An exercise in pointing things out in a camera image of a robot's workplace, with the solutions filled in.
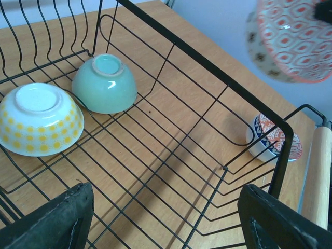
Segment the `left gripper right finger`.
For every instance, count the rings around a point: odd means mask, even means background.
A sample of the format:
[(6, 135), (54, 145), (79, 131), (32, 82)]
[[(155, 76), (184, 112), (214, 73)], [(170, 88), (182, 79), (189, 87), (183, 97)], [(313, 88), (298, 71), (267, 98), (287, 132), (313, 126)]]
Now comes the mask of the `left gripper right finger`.
[(247, 248), (331, 248), (331, 232), (254, 184), (242, 188), (238, 211)]

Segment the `yellow patterned bowl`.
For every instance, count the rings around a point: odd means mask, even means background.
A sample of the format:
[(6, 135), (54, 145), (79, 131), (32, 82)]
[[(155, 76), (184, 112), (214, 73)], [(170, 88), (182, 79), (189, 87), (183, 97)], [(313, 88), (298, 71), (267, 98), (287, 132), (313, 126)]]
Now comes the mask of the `yellow patterned bowl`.
[(60, 153), (78, 141), (84, 123), (72, 97), (54, 85), (22, 85), (1, 100), (1, 145), (19, 155)]

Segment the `celadon green bowl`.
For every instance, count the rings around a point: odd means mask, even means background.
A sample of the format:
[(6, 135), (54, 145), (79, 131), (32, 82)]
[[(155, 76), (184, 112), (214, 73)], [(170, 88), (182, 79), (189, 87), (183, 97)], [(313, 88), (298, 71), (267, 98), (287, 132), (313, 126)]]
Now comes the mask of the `celadon green bowl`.
[(137, 97), (134, 76), (127, 65), (113, 54), (100, 54), (86, 61), (71, 86), (79, 104), (99, 114), (127, 110)]

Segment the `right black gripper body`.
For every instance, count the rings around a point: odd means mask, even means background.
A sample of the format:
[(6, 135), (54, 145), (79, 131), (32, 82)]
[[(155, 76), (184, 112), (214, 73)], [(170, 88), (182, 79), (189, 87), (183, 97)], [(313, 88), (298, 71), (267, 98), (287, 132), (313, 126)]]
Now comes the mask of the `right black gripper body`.
[(315, 5), (314, 18), (332, 23), (332, 0), (321, 1)]

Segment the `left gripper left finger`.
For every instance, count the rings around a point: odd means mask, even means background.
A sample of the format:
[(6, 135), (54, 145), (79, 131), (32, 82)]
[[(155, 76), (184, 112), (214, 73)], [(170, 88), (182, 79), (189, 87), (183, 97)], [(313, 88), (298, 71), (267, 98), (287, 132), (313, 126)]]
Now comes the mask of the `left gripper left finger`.
[(1, 229), (1, 248), (85, 248), (94, 212), (90, 183), (79, 183)]

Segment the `black wire dish rack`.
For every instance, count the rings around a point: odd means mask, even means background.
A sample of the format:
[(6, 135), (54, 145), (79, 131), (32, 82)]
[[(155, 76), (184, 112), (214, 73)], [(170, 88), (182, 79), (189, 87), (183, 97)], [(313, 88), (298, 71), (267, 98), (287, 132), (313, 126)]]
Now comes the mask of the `black wire dish rack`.
[(69, 90), (103, 52), (132, 70), (138, 97), (125, 112), (85, 110), (77, 142), (54, 156), (1, 148), (1, 227), (71, 187), (94, 196), (83, 248), (245, 248), (238, 197), (273, 188), (277, 167), (247, 151), (258, 113), (291, 112), (304, 155), (284, 168), (280, 201), (299, 205), (314, 124), (160, 1), (1, 1), (1, 96), (27, 82)]

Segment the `red dotted pattern bowl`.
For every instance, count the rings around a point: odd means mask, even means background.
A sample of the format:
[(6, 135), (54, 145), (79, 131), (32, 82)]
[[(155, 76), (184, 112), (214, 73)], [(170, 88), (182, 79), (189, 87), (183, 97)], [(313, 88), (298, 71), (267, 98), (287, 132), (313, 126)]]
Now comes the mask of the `red dotted pattern bowl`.
[(246, 21), (248, 54), (268, 77), (318, 83), (331, 76), (331, 24), (315, 19), (319, 1), (257, 1)]

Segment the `orange red patterned bowl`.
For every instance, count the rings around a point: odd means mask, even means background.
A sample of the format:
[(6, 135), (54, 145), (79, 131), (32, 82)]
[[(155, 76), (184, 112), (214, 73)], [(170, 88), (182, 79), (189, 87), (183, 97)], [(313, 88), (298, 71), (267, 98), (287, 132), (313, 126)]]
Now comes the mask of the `orange red patterned bowl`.
[[(257, 135), (260, 137), (269, 130), (271, 130), (275, 124), (268, 119), (265, 115), (259, 114), (255, 123), (255, 129)], [(261, 142), (271, 151), (273, 154), (278, 155), (281, 152), (282, 145), (285, 141), (285, 134), (279, 128), (276, 127), (273, 131), (267, 134)], [(302, 156), (302, 144), (298, 135), (294, 132), (293, 142), (289, 154), (289, 161), (294, 161)]]

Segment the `white blue patterned bowl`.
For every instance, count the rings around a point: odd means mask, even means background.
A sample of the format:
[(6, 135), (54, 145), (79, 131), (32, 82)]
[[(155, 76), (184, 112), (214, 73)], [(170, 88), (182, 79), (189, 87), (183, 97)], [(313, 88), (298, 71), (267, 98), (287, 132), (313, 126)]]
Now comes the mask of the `white blue patterned bowl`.
[[(251, 128), (246, 130), (246, 142), (248, 146), (253, 144), (262, 135), (262, 129), (259, 127), (259, 116), (255, 117), (251, 124)], [(277, 163), (277, 155), (270, 151), (270, 148), (266, 147), (263, 140), (259, 140), (255, 145), (248, 149), (253, 157), (262, 162)]]

